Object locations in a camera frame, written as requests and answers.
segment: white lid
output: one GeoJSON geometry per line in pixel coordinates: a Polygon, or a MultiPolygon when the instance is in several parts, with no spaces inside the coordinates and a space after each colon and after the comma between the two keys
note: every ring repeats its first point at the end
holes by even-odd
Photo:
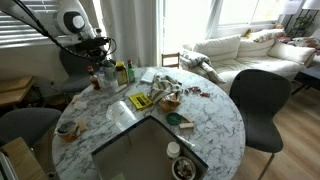
{"type": "Polygon", "coordinates": [[[171,158],[176,158],[180,155],[180,145],[177,142],[170,142],[167,148],[167,154],[171,158]]]}

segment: green lid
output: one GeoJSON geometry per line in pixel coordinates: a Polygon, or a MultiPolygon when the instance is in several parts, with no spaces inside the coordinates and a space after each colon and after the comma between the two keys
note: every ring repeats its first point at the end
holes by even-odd
{"type": "Polygon", "coordinates": [[[169,113],[166,119],[170,125],[178,125],[181,123],[181,115],[175,112],[169,113]]]}

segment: round table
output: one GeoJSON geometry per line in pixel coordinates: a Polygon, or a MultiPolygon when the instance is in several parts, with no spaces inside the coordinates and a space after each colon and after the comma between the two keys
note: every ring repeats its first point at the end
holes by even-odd
{"type": "Polygon", "coordinates": [[[124,101],[138,119],[152,115],[173,133],[195,144],[191,149],[209,166],[204,179],[233,177],[244,153],[245,130],[241,115],[232,100],[218,86],[201,76],[173,68],[155,69],[181,82],[183,88],[197,85],[203,92],[210,93],[209,98],[193,93],[182,94],[180,98],[181,105],[175,112],[193,119],[195,128],[192,133],[182,134],[178,126],[169,125],[165,119],[166,113],[158,105],[143,111],[135,109],[128,97],[138,92],[148,94],[152,87],[140,82],[147,68],[137,68],[136,82],[116,95],[110,96],[106,90],[96,91],[89,86],[79,99],[87,103],[85,110],[77,110],[72,104],[65,109],[57,126],[68,120],[83,120],[87,130],[71,143],[65,143],[54,136],[53,161],[62,180],[99,179],[91,152],[120,133],[117,126],[106,118],[108,106],[116,101],[124,101]]]}

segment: chair leg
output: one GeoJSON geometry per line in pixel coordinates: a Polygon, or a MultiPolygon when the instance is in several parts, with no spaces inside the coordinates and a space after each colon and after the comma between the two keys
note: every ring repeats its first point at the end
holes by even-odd
{"type": "Polygon", "coordinates": [[[267,162],[266,166],[264,166],[264,168],[263,168],[263,170],[262,170],[262,172],[261,172],[261,174],[260,174],[260,176],[259,176],[258,180],[261,180],[261,179],[262,179],[263,175],[266,173],[267,169],[269,168],[269,166],[270,166],[270,164],[271,164],[271,162],[272,162],[273,158],[274,158],[274,153],[272,153],[272,155],[271,155],[271,157],[269,158],[269,160],[268,160],[268,162],[267,162]]]}

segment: white sofa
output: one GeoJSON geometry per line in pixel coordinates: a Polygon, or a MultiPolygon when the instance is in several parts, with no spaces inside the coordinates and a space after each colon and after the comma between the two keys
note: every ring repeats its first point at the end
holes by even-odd
{"type": "Polygon", "coordinates": [[[184,45],[182,69],[201,75],[229,94],[235,76],[244,69],[261,69],[292,80],[313,59],[315,49],[294,47],[271,39],[256,43],[240,35],[184,45]]]}

